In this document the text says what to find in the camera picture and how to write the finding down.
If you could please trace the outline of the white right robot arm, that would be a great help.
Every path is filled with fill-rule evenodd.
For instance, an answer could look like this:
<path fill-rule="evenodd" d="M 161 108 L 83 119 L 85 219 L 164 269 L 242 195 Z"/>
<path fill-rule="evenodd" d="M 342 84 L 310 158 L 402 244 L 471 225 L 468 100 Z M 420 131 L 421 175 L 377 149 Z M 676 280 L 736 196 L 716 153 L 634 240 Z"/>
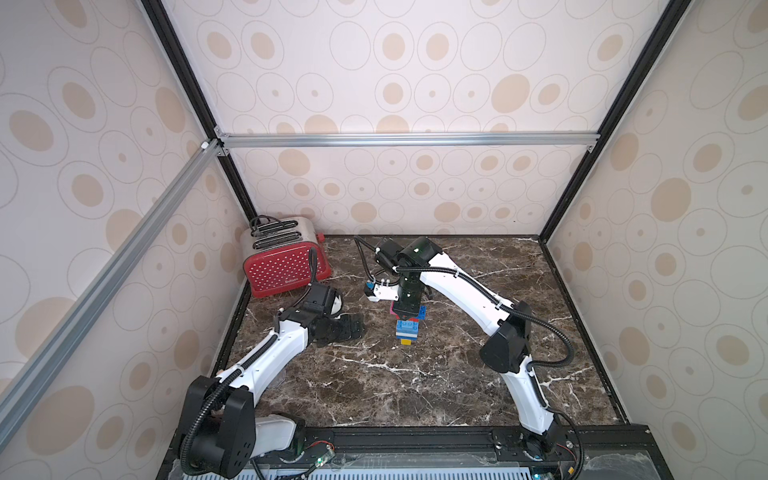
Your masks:
<path fill-rule="evenodd" d="M 372 302 L 390 302 L 391 313 L 398 320 L 413 323 L 426 315 L 422 296 L 428 289 L 452 301 L 487 335 L 480 350 L 481 360 L 499 373 L 507 385 L 521 427 L 536 436 L 548 434 L 554 414 L 543 399 L 531 366 L 532 315 L 521 304 L 487 289 L 427 237 L 419 237 L 407 246 L 390 238 L 382 239 L 375 246 L 361 239 L 357 243 L 360 251 L 371 250 L 379 267 L 394 277 L 378 279 L 367 271 L 367 298 Z"/>

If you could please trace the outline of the light blue long lego brick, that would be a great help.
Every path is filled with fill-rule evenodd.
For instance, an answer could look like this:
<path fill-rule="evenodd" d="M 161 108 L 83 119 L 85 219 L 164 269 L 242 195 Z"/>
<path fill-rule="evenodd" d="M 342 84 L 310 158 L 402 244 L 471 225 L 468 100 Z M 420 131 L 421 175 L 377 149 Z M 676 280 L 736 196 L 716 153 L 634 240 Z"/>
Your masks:
<path fill-rule="evenodd" d="M 396 337 L 417 337 L 419 333 L 419 321 L 398 320 L 396 322 Z"/>

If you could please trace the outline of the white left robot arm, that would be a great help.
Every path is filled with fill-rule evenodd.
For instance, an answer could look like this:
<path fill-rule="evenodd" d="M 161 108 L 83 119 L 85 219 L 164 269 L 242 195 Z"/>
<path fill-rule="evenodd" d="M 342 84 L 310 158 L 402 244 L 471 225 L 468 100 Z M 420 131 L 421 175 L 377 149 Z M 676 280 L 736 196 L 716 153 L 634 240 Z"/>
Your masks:
<path fill-rule="evenodd" d="M 255 457 L 302 454 L 303 420 L 284 414 L 258 417 L 255 409 L 267 387 L 308 346 L 364 336 L 363 315 L 342 309 L 341 293 L 314 282 L 294 304 L 279 309 L 266 338 L 241 360 L 191 383 L 171 444 L 184 474 L 231 479 Z"/>

